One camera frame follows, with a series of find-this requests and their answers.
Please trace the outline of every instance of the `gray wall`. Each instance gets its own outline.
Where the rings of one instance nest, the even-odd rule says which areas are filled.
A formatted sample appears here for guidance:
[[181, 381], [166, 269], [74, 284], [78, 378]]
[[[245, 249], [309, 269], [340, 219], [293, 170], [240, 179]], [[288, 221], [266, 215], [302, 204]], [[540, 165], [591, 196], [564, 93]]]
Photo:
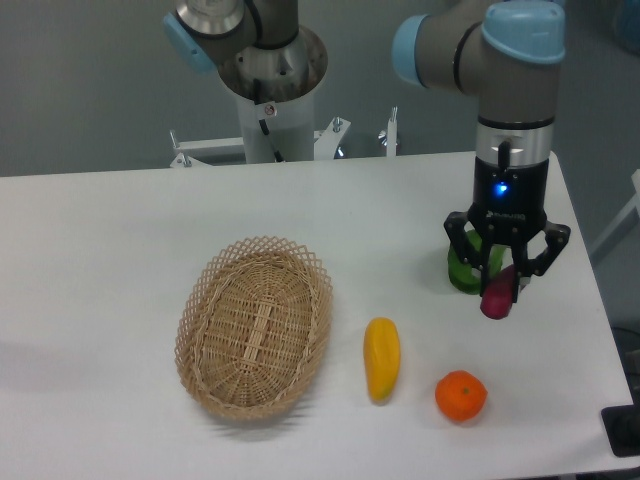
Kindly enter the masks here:
[[[302, 22], [330, 55], [317, 126], [334, 115], [354, 122], [350, 156], [380, 153], [375, 137], [393, 105], [401, 153], [474, 148], [475, 100], [403, 84], [389, 61], [403, 19], [452, 1], [300, 0]], [[164, 168], [171, 128], [183, 140], [239, 136], [218, 80], [191, 73], [164, 38], [172, 4], [0, 2], [0, 176]], [[594, 1], [569, 0], [567, 13], [554, 149], [589, 245], [631, 197], [640, 168], [640, 57], [615, 45]], [[614, 322], [640, 317], [638, 265], [636, 229], [596, 269]]]

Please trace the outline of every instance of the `woven basket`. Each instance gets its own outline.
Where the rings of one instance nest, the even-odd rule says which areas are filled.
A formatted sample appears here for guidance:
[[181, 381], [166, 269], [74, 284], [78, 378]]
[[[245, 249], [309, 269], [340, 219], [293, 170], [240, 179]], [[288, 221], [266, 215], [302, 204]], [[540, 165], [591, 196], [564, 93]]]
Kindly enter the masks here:
[[180, 320], [182, 384], [226, 418], [288, 410], [324, 353], [331, 291], [322, 263], [304, 246], [269, 237], [230, 245], [207, 264]]

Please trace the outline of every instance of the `metal bracket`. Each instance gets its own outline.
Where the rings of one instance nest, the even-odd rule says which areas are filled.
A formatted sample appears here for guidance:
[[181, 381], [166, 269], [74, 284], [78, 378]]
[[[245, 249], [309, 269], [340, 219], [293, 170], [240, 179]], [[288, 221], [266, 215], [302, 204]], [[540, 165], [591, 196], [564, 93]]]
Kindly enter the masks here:
[[[349, 131], [351, 122], [335, 117], [324, 131], [314, 132], [314, 160], [329, 160], [336, 156], [344, 157], [340, 149], [340, 142]], [[195, 166], [210, 166], [194, 157], [216, 157], [225, 155], [241, 155], [244, 152], [242, 137], [223, 138], [216, 140], [198, 140], [179, 142], [175, 130], [169, 132], [173, 153], [176, 155], [171, 168], [189, 168]]]
[[589, 252], [595, 267], [635, 227], [640, 216], [640, 170], [631, 177], [636, 193], [593, 242]]

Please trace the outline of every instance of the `black cable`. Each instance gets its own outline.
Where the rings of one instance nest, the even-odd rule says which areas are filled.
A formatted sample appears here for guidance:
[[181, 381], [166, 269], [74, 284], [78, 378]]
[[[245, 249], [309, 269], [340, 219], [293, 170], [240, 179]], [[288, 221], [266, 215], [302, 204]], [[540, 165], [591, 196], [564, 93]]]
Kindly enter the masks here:
[[[257, 78], [253, 79], [253, 103], [254, 105], [259, 105], [260, 104], [260, 100], [259, 100], [259, 96], [260, 96], [260, 80], [258, 80]], [[280, 150], [278, 150], [276, 148], [276, 146], [273, 144], [273, 142], [271, 141], [271, 137], [269, 136], [271, 133], [271, 130], [269, 130], [269, 127], [267, 126], [267, 121], [266, 120], [258, 120], [258, 123], [260, 124], [260, 130], [262, 130], [262, 134], [267, 137], [267, 141], [269, 142], [269, 145], [271, 145], [271, 151], [273, 152], [273, 156], [276, 159], [276, 163], [282, 163], [284, 162], [284, 158], [282, 156], [282, 154], [280, 153]]]
[[249, 13], [251, 13], [251, 16], [253, 17], [253, 22], [256, 26], [256, 36], [258, 37], [257, 41], [259, 42], [262, 39], [262, 32], [263, 32], [262, 18], [260, 18], [260, 12], [256, 8], [255, 3], [253, 3], [253, 0], [244, 0], [244, 3], [249, 9]]
[[636, 335], [637, 337], [640, 337], [640, 332], [636, 332], [635, 330], [631, 330], [630, 328], [625, 328], [625, 327], [611, 327], [611, 330], [613, 330], [613, 331], [618, 331], [618, 332], [632, 333], [633, 335]]
[[460, 59], [462, 58], [462, 50], [464, 49], [464, 44], [467, 43], [467, 40], [469, 39], [473, 31], [480, 25], [482, 25], [482, 22], [474, 23], [467, 29], [466, 32], [464, 32], [464, 35], [462, 35], [460, 42], [458, 42], [458, 45], [456, 46], [456, 51], [453, 54], [453, 79], [456, 82], [458, 90], [460, 90], [460, 92], [464, 95], [466, 95], [466, 93], [462, 88], [462, 82], [460, 81]]
[[[640, 332], [636, 332], [635, 330], [631, 330], [630, 328], [625, 328], [625, 327], [611, 327], [611, 330], [614, 332], [625, 332], [625, 333], [630, 333], [632, 335], [637, 336], [638, 338], [640, 338]], [[629, 376], [629, 377], [640, 377], [640, 373], [634, 373], [634, 372], [627, 372], [626, 370], [624, 370], [623, 368], [623, 372], [625, 375]]]

